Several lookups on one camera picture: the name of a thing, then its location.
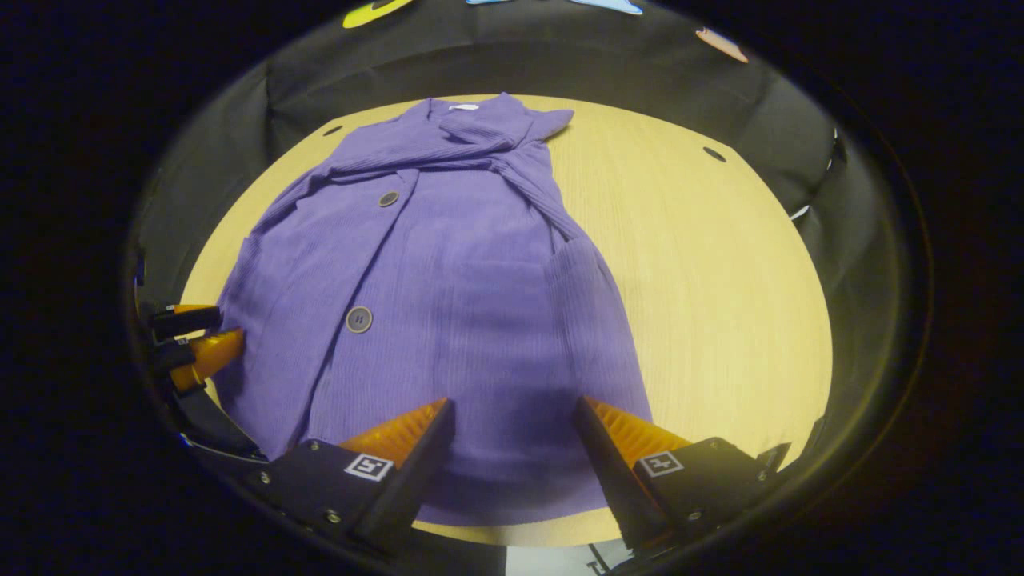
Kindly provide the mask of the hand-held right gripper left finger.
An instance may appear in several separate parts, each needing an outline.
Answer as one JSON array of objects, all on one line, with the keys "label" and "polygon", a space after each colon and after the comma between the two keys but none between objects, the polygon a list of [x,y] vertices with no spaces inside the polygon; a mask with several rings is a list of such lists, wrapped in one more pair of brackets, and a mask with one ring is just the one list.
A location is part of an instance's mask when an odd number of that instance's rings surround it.
[{"label": "hand-held right gripper left finger", "polygon": [[330,541],[394,554],[406,543],[456,431],[449,398],[344,442],[311,438],[240,484],[279,515]]}]

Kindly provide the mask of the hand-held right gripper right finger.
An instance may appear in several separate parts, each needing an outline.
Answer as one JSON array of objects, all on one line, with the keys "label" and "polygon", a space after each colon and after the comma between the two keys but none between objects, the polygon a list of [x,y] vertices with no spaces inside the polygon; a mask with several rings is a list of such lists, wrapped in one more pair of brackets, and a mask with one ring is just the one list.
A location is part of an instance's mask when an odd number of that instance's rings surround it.
[{"label": "hand-held right gripper right finger", "polygon": [[573,426],[633,553],[687,546],[739,520],[780,482],[782,442],[756,457],[724,438],[699,442],[581,396]]}]

